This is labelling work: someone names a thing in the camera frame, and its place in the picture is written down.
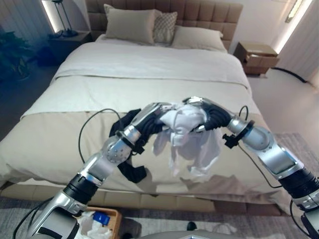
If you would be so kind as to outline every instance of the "nightstand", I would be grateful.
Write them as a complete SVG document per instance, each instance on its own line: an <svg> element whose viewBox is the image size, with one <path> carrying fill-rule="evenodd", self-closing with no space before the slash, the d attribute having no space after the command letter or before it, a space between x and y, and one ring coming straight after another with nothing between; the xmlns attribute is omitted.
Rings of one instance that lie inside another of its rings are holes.
<svg viewBox="0 0 319 239"><path fill-rule="evenodd" d="M80 45L92 41L92 36L89 31L78 31L78 33L79 34L77 36L61 36L48 41L52 53L59 63L62 63L65 58Z"/></svg>
<svg viewBox="0 0 319 239"><path fill-rule="evenodd" d="M247 75L265 74L278 63L278 54L269 45L240 41L234 52Z"/></svg>

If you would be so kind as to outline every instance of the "silver robot arm segment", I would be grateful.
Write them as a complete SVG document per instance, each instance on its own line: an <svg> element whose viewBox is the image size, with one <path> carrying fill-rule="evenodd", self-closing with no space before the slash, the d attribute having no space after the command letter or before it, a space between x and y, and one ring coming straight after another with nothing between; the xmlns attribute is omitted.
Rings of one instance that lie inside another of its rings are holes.
<svg viewBox="0 0 319 239"><path fill-rule="evenodd" d="M206 122L194 131L227 125L233 134L223 136L226 139L225 145L232 148L242 140L245 146L259 157L265 168L292 196L294 203L305 212L302 221L310 236L319 239L319 179L288 149L277 144L270 131L263 127L254 127L252 120L246 122L206 98L191 97L184 100L184 103L202 107L208 121L214 121Z"/></svg>
<svg viewBox="0 0 319 239"><path fill-rule="evenodd" d="M160 116L172 109L169 103L153 103L140 111L131 124L118 131L104 143L102 149L93 154L69 184L49 202L28 229L27 239L36 235L53 238L74 238L79 225L73 216L80 215L87 207L97 189L113 170L126 161L139 144L139 153L150 135L159 133L163 124Z"/></svg>

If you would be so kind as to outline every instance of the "white duvet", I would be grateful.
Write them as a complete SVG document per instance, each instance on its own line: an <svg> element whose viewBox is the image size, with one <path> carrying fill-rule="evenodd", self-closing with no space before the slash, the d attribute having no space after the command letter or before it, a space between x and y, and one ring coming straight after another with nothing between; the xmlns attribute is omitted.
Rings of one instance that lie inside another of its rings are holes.
<svg viewBox="0 0 319 239"><path fill-rule="evenodd" d="M242 66L230 54L94 42L68 56L23 116L106 107L127 112L151 102L180 102L199 92L231 111L246 104L259 114Z"/></svg>

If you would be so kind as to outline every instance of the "tufted headboard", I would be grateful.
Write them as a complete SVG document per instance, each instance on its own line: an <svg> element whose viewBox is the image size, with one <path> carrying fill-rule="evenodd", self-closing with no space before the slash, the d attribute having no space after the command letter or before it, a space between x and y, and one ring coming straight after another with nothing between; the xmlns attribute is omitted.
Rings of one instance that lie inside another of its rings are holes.
<svg viewBox="0 0 319 239"><path fill-rule="evenodd" d="M177 25L219 30L224 35L222 41L227 49L243 9L243 5L238 3L213 0L86 0L93 39L106 31L105 3L118 9L177 11Z"/></svg>

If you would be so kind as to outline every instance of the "tissue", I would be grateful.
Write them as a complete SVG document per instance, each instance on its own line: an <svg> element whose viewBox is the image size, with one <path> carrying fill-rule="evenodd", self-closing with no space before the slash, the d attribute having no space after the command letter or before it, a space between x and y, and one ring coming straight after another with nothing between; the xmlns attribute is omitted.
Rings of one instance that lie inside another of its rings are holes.
<svg viewBox="0 0 319 239"><path fill-rule="evenodd" d="M80 228L75 239L111 239L112 231L107 227L102 227L100 222L93 220L95 212L84 212L78 219Z"/></svg>

